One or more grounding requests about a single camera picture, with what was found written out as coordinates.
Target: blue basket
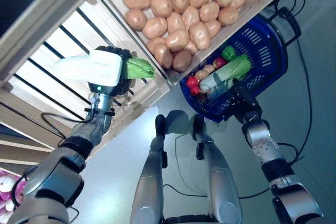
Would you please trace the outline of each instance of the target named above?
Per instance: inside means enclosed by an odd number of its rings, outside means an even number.
[[[281,9],[280,11],[285,12],[285,15],[289,15],[288,10]],[[290,20],[289,23],[294,29],[296,36],[288,43],[284,43],[280,32],[277,32],[277,28],[270,22],[274,17],[268,21],[260,15],[254,17],[216,49],[192,74],[195,74],[195,72],[202,69],[206,64],[212,64],[217,57],[221,56],[222,50],[227,45],[231,45],[235,48],[238,56],[246,54],[251,62],[251,69],[242,80],[242,84],[253,97],[262,93],[286,73],[288,65],[286,47],[301,35],[300,30],[296,31],[296,21]],[[228,110],[231,105],[229,101],[232,95],[231,89],[215,101],[202,103],[197,97],[190,94],[186,82],[187,77],[180,82],[182,92],[189,105],[197,113],[218,123],[222,120],[226,121],[232,116],[231,110]]]

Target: wooden crate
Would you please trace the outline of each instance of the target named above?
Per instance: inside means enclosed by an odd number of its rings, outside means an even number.
[[[123,3],[122,0],[97,0],[113,12],[118,21],[124,26],[128,31],[129,36],[136,41],[142,50],[152,59],[153,63],[156,64],[156,67],[167,77],[170,83],[177,84],[182,78],[188,75],[192,70],[194,70],[201,62],[207,59],[210,54],[216,50],[222,43],[224,43],[229,37],[231,37],[236,31],[243,27],[250,19],[257,15],[263,8],[265,8],[273,0],[247,0],[245,5],[239,11],[239,19],[236,23],[222,27],[219,34],[212,40],[209,48],[201,50],[196,54],[193,59],[190,67],[182,73],[178,73],[172,69],[166,71],[161,68],[161,66],[155,61],[154,57],[147,50],[145,43],[148,41],[141,32],[134,32],[129,27],[129,25],[124,21],[124,14],[129,10]],[[145,11],[145,14],[148,18],[154,17],[150,9]]]
[[[61,140],[40,118],[41,113],[82,120],[86,117],[84,109],[90,107],[87,83],[65,80],[53,73],[51,67],[58,60],[87,55],[98,46],[121,47],[133,56],[148,59],[101,3],[57,0],[55,5],[55,1],[33,2],[0,40],[0,123],[36,143],[28,145],[18,138],[2,139],[0,135],[0,168],[15,174],[38,163]],[[169,90],[157,69],[154,80],[134,80],[127,94],[115,97],[112,107],[116,115],[110,131],[92,155]],[[74,123],[50,119],[65,135],[70,134]]]

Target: red tomato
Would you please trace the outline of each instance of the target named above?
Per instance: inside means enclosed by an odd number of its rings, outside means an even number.
[[[196,77],[191,76],[187,80],[186,85],[187,85],[188,88],[191,88],[192,86],[196,86],[196,85],[198,85],[198,80],[196,79]]]
[[[199,92],[200,92],[199,90],[200,89],[199,89],[198,85],[192,86],[190,88],[190,94],[193,95],[193,96],[197,96],[197,95],[199,95]]]
[[[224,60],[222,57],[218,57],[217,59],[214,60],[214,62],[212,63],[212,65],[214,65],[214,67],[216,69],[221,68],[222,66],[226,65],[227,61]]]

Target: basket handle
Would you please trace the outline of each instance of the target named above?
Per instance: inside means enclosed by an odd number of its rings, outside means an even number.
[[[293,41],[295,41],[301,36],[302,32],[299,23],[297,22],[293,14],[290,13],[290,11],[286,7],[281,8],[279,11],[277,11],[275,14],[269,17],[267,21],[271,22],[275,17],[281,15],[284,15],[286,17],[287,22],[290,24],[290,26],[294,31],[294,37],[292,37],[289,41],[285,43],[285,46],[288,47],[290,44],[292,44]]]

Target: gray floor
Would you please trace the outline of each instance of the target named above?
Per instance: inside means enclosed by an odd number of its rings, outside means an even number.
[[[307,0],[298,21],[311,80],[313,125],[303,153],[305,158],[293,168],[325,215],[335,218],[336,0]],[[264,118],[271,124],[272,136],[279,142],[300,146],[308,127],[309,110],[304,72],[295,43],[288,48],[288,56],[288,72],[263,92],[258,101]],[[195,142],[189,134],[175,140],[190,130],[195,112],[179,87],[174,87],[90,160],[82,173],[86,185],[75,203],[80,216],[74,223],[129,223],[136,184],[154,137],[154,119],[159,113],[167,116],[171,111],[176,121],[171,127],[174,133],[165,141],[169,166],[164,170],[164,182],[189,194],[206,192],[202,162],[194,157]],[[231,166],[239,194],[245,196],[266,188],[267,181],[259,161],[244,141],[241,125],[233,118],[221,124],[210,121],[207,124],[208,132]],[[288,159],[293,157],[291,150],[281,150]],[[185,183],[178,173],[176,158]],[[207,213],[205,198],[181,196],[169,188],[165,188],[164,197],[166,217]],[[243,200],[244,223],[278,223],[271,199],[271,193],[267,192]]]

